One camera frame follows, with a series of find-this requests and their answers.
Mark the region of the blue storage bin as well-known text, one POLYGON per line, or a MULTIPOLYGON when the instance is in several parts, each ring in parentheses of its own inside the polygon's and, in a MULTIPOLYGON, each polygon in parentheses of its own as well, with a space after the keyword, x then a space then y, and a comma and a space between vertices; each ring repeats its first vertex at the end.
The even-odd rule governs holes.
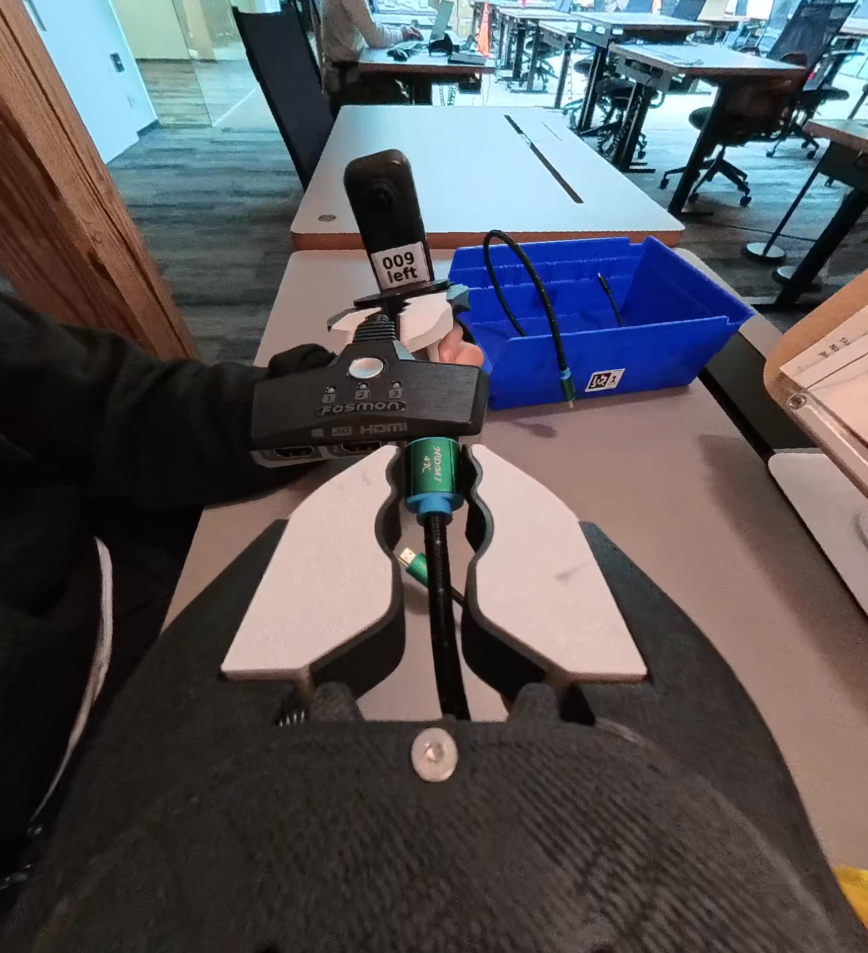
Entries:
MULTIPOLYGON (((688 386, 753 315, 752 308, 653 237, 526 243, 559 319, 576 398, 688 386)), ((562 400, 546 316, 520 261, 493 244, 502 291, 521 338, 490 285, 481 245, 457 249, 449 278, 468 289, 462 316, 485 356, 489 406, 562 400)))

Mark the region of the black braided cable green plugs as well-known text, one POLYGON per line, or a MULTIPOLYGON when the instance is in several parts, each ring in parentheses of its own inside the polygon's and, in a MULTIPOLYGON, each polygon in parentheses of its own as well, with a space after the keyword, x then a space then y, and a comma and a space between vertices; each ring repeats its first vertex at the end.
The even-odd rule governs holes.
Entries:
POLYGON ((428 621, 435 682, 442 716, 471 718, 457 641, 454 587, 448 529, 462 505, 461 448, 456 440, 432 436, 409 443, 405 450, 404 504, 423 531, 424 569, 418 557, 407 571, 427 590, 428 621))

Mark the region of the wooden document stand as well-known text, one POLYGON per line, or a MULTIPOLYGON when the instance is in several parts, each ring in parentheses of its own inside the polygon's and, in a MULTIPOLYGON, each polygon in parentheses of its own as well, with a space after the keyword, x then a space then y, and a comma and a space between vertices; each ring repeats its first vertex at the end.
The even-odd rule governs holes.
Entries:
POLYGON ((868 617, 868 446, 781 370, 867 304, 868 269, 777 341, 763 383, 816 446, 776 452, 769 470, 868 617))

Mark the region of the person's left forearm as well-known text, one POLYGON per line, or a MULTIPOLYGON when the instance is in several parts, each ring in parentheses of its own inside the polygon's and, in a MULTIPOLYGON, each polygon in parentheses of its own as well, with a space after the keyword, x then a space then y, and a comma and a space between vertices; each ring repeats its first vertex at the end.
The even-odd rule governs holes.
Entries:
POLYGON ((235 502, 300 472, 253 457, 257 387, 333 358, 305 344, 266 368, 163 360, 0 293, 0 436, 55 475, 142 508, 235 502))

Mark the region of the black office chair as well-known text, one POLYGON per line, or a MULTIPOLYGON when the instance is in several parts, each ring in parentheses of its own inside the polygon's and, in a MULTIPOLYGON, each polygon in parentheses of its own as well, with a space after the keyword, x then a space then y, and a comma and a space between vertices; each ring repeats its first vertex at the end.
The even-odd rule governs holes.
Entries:
POLYGON ((732 182, 739 191, 739 205, 751 202, 747 175, 725 159, 726 149, 742 145, 750 137, 747 114, 747 94, 750 81, 746 78, 724 80, 718 85, 713 105, 690 116, 690 123, 699 135, 689 161, 681 168, 664 173, 659 185, 666 189, 672 175, 678 174, 678 186, 667 209, 675 215, 692 213, 692 204, 698 200, 702 185, 720 175, 732 182))

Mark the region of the person's black printed top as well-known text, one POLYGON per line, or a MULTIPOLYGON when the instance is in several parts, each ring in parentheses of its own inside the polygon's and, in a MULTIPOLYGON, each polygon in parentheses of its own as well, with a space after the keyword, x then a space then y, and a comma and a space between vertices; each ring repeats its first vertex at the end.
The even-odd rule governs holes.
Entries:
POLYGON ((0 922, 80 741, 154 642, 202 507, 0 469, 0 922))

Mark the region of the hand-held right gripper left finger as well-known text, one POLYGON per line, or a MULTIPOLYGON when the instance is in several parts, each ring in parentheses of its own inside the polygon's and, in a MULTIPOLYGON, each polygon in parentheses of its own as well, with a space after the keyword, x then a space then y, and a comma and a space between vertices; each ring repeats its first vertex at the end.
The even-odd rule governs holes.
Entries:
POLYGON ((384 446, 297 506, 222 661, 227 680, 287 683, 305 701, 336 682, 360 699, 397 669, 400 491, 400 452, 384 446))

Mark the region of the wooden pillar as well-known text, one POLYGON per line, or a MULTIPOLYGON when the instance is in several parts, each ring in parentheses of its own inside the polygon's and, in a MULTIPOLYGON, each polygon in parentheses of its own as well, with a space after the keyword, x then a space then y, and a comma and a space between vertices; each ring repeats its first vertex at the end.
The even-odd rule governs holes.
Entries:
POLYGON ((22 2, 0 1, 0 270, 37 312, 197 348, 22 2))

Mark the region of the black video switch box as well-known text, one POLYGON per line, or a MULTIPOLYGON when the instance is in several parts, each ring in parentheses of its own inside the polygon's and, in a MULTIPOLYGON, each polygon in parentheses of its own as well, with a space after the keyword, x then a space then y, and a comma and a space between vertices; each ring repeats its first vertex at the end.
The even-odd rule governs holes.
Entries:
POLYGON ((416 360, 397 342, 354 344, 328 366, 262 381, 249 446, 281 467, 428 437, 459 441, 480 433, 488 392, 480 367, 416 360))

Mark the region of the white table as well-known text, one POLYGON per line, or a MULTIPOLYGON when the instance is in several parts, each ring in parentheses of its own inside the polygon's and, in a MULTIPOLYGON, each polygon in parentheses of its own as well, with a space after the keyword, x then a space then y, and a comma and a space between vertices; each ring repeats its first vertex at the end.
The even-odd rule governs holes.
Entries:
POLYGON ((294 249, 361 249, 343 186, 354 159, 398 149, 411 165, 432 249, 471 246, 492 229, 518 241, 652 236, 680 244, 684 226, 537 107, 343 107, 297 214, 294 249))

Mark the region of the wooden top office desk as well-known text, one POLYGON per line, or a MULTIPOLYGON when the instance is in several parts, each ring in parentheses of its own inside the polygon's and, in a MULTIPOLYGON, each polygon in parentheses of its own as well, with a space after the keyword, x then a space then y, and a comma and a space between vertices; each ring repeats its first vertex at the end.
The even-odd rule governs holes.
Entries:
POLYGON ((775 299, 765 305, 768 312, 796 307, 803 295, 817 287, 816 280, 822 267, 868 209, 868 119, 811 120, 805 129, 811 137, 825 140, 826 149, 773 238, 784 231, 818 177, 842 183, 849 188, 849 193, 797 267, 793 270, 784 267, 773 272, 780 290, 775 299))
POLYGON ((737 148, 752 142, 771 141, 777 136, 811 72, 805 63, 773 60, 719 46, 613 43, 609 53, 620 77, 632 83, 611 160, 622 172, 630 169, 653 94, 666 92, 672 79, 697 78, 714 85, 717 93, 719 83, 724 80, 746 78, 750 81, 746 114, 750 137, 742 145, 731 147, 737 148))
POLYGON ((393 50, 361 52, 358 68, 364 75, 392 76, 404 86, 412 105, 432 105, 435 86, 479 88, 482 80, 496 73, 492 58, 473 63, 473 54, 430 54, 421 44, 415 54, 400 60, 393 50))

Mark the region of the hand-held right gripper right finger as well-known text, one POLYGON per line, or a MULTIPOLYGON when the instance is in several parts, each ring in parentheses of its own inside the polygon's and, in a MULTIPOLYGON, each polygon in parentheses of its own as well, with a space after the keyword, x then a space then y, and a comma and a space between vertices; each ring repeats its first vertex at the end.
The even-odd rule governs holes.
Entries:
POLYGON ((482 444, 468 449, 464 661, 500 697, 641 684, 647 667, 580 519, 482 444))

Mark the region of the black chair back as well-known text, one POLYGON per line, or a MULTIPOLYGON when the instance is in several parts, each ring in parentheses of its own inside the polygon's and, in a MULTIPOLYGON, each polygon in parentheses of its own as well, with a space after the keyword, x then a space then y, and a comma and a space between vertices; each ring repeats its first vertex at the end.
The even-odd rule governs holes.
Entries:
POLYGON ((278 12, 232 7, 248 63, 307 190, 334 125, 321 73, 294 6, 278 12))

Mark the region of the person's left hand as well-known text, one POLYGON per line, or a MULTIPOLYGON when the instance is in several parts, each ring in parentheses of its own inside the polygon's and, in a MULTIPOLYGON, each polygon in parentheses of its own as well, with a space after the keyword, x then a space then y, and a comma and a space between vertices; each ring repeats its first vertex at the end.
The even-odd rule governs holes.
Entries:
POLYGON ((484 354, 472 341, 464 338, 464 327, 454 322, 451 330, 438 344, 438 362, 483 368, 484 354))

